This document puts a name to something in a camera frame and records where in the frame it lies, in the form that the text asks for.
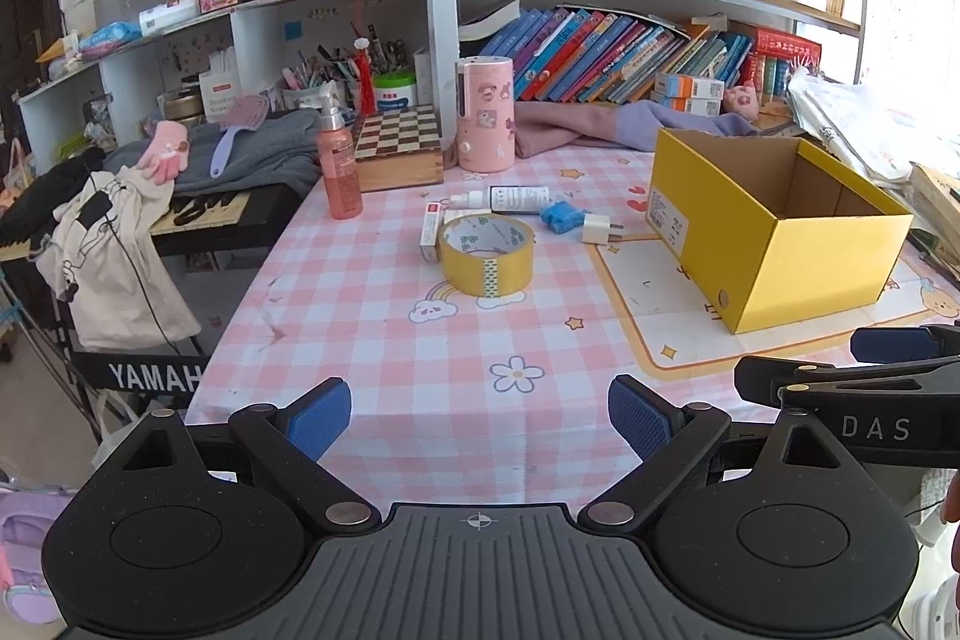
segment purple backpack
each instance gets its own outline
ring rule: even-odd
[[[71,494],[56,491],[0,494],[0,589],[7,610],[28,624],[59,618],[40,569],[40,549],[70,499]]]

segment yellow cardboard box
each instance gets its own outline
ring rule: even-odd
[[[877,301],[912,215],[805,140],[661,130],[647,220],[743,333]]]

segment purple cloth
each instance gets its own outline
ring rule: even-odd
[[[621,145],[653,152],[661,128],[704,131],[721,137],[747,137],[757,133],[736,113],[705,118],[679,112],[656,101],[635,101],[624,106],[558,104],[517,101],[517,154],[521,158],[563,145]]]

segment packing tape roll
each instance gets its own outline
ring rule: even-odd
[[[443,276],[469,296],[493,299],[530,285],[534,232],[504,215],[468,215],[440,229]]]

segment pink bottle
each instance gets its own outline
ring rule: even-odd
[[[317,134],[317,146],[330,217],[346,220],[363,212],[363,194],[360,193],[360,175],[353,156],[353,135],[344,127],[344,116],[330,90],[332,86],[332,82],[323,86],[318,96],[320,133]]]
[[[514,165],[514,62],[497,55],[457,61],[457,154],[468,172]]]

